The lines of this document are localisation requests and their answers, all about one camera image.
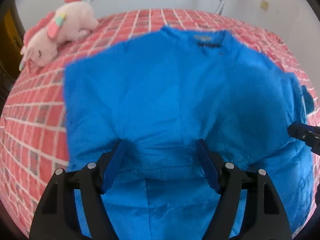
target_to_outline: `yellow object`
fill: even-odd
[[[0,61],[9,76],[16,79],[20,73],[19,63],[22,59],[20,50],[23,42],[15,27],[10,11],[0,22],[0,41]]]
[[[269,6],[270,6],[269,2],[262,0],[261,5],[260,5],[262,10],[268,11]]]

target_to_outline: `screw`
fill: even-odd
[[[232,170],[235,167],[235,165],[233,163],[226,163],[225,167],[229,170]]]
[[[58,169],[56,169],[56,171],[54,172],[56,175],[60,175],[60,174],[62,174],[63,173],[63,169],[62,168],[58,168]]]
[[[258,170],[258,172],[262,176],[265,176],[267,174],[267,172],[264,169],[260,169],[260,170]]]
[[[97,166],[97,164],[95,162],[91,162],[91,163],[87,164],[87,167],[88,167],[89,170],[94,169],[96,166]]]

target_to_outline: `pink checkered bedsheet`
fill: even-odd
[[[54,170],[68,165],[65,107],[62,97],[63,70],[67,63],[95,54],[109,46],[163,25],[203,31],[230,30],[242,43],[267,54],[279,68],[293,72],[314,98],[316,111],[310,125],[320,123],[316,92],[288,47],[274,33],[247,23],[202,11],[149,9],[111,15],[86,39],[68,43],[58,58],[30,75],[23,71],[0,118],[0,199],[8,213],[29,234],[37,203]],[[319,184],[319,156],[314,158],[314,194]],[[313,198],[308,219],[315,210]]]

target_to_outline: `plush toy ear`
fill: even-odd
[[[24,55],[25,52],[26,52],[26,46],[23,46],[22,49],[21,49],[21,51],[20,51],[20,54],[21,54],[21,55]]]
[[[54,21],[52,21],[49,25],[48,25],[48,31],[47,34],[51,39],[55,39],[58,34],[59,31],[62,27],[62,24],[64,22],[64,20],[66,19],[66,15],[59,15],[56,17],[56,19]]]
[[[33,56],[33,53],[35,51],[35,49],[33,47],[28,47],[26,49],[26,47],[24,47],[24,55],[22,57],[22,60],[20,62],[20,65],[19,65],[19,70],[22,71],[22,69],[24,68],[25,65],[27,65],[27,70],[28,72],[30,73],[31,72],[31,69],[30,69],[30,59],[31,57]]]

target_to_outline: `unicorn plush toy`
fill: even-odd
[[[90,34],[98,26],[88,2],[64,0],[67,4],[50,12],[28,30],[23,38],[23,55],[19,69],[31,73],[31,65],[43,67],[57,55],[57,48],[66,41],[75,41]]]

